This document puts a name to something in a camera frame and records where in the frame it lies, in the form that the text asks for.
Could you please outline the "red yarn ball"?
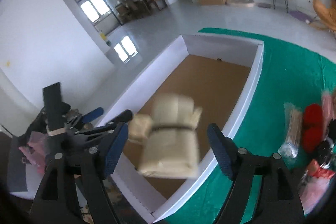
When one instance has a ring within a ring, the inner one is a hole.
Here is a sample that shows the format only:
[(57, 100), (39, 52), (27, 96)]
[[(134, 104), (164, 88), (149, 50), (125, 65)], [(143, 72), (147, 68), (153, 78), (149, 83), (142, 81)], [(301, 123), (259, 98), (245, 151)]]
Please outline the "red yarn ball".
[(301, 145), (306, 153), (312, 153), (321, 143), (323, 136), (322, 107), (311, 104), (305, 108), (302, 117)]

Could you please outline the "beige cloth with band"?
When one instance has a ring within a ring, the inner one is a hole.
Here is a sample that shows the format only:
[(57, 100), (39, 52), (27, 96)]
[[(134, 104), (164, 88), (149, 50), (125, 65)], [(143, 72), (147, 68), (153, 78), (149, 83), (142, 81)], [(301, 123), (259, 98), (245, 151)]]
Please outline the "beige cloth with band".
[(195, 178), (201, 115), (202, 108), (191, 97), (174, 93), (156, 96), (151, 114), (135, 114), (128, 140), (142, 145), (138, 172), (145, 177)]

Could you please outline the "red snack packet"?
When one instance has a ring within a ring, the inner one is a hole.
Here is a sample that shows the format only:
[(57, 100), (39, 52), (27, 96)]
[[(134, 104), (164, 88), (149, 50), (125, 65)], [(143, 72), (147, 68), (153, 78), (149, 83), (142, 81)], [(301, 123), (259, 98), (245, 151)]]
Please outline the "red snack packet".
[(309, 163), (309, 165), (306, 167), (306, 171), (309, 176), (316, 178), (331, 179), (335, 175), (335, 172), (333, 170), (322, 168), (316, 161), (316, 159), (313, 159)]

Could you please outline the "white cardboard storage box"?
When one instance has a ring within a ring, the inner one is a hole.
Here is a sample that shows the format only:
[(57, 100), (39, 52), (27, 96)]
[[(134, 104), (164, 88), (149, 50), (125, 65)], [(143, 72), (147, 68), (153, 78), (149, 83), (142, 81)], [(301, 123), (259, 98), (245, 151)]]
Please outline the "white cardboard storage box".
[(122, 111), (147, 113), (162, 93), (191, 97), (203, 109), (198, 127), (201, 161), (196, 178), (145, 178), (137, 172), (140, 148), (128, 144), (112, 179), (147, 222), (178, 211), (217, 166), (206, 129), (216, 123), (236, 135), (252, 101), (263, 65), (264, 43), (231, 35), (181, 35), (171, 42), (121, 93), (99, 120), (104, 125)]

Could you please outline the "orange lounge chair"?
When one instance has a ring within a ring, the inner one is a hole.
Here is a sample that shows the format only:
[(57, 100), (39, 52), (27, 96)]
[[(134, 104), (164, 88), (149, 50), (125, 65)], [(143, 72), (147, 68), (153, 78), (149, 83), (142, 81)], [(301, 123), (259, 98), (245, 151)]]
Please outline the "orange lounge chair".
[(335, 0), (331, 0), (331, 6), (327, 8), (321, 0), (313, 0), (313, 9), (320, 21), (327, 28), (335, 32)]

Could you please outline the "green satin tablecloth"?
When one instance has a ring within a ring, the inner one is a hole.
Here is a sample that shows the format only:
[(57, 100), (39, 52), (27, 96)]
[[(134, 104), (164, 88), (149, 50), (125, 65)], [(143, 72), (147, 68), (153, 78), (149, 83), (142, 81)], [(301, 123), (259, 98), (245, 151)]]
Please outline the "green satin tablecloth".
[[(235, 143), (256, 155), (270, 156), (285, 138), (284, 104), (304, 110), (321, 102), (325, 90), (335, 88), (335, 63), (284, 40), (243, 31), (203, 28), (201, 33), (262, 40), (261, 76)], [(213, 223), (231, 187), (216, 166), (194, 195), (163, 223)]]

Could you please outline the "black lace hair accessory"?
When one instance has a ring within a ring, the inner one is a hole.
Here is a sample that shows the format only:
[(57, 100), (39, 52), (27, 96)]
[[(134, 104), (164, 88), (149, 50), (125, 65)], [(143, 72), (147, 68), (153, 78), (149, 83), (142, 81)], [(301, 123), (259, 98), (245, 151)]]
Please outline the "black lace hair accessory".
[(318, 162), (322, 168), (329, 168), (335, 139), (327, 136), (314, 150), (313, 158)]

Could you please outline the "bag of cotton swabs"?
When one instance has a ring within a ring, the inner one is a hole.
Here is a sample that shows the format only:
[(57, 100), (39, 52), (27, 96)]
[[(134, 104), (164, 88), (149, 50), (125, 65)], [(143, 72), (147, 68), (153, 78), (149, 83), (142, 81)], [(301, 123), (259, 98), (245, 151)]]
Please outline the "bag of cotton swabs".
[(285, 139), (278, 153), (287, 161), (294, 162), (298, 156), (298, 150), (302, 135), (303, 112), (291, 103), (284, 103), (285, 114)]

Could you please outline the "pink mesh bath sponge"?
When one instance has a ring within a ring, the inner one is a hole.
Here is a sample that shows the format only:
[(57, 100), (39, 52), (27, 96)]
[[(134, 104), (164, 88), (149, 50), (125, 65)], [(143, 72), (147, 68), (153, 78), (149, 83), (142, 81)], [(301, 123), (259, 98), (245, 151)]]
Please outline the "pink mesh bath sponge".
[(314, 177), (307, 172), (303, 175), (298, 186), (303, 212), (310, 214), (329, 188), (331, 178)]

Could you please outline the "pink packaged cloth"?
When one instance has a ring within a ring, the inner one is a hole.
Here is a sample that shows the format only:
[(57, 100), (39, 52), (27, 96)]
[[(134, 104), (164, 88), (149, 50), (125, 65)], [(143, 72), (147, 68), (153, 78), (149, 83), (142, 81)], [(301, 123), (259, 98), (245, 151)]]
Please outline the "pink packaged cloth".
[(335, 119), (335, 95), (325, 90), (322, 92), (323, 138), (327, 135), (329, 123)]

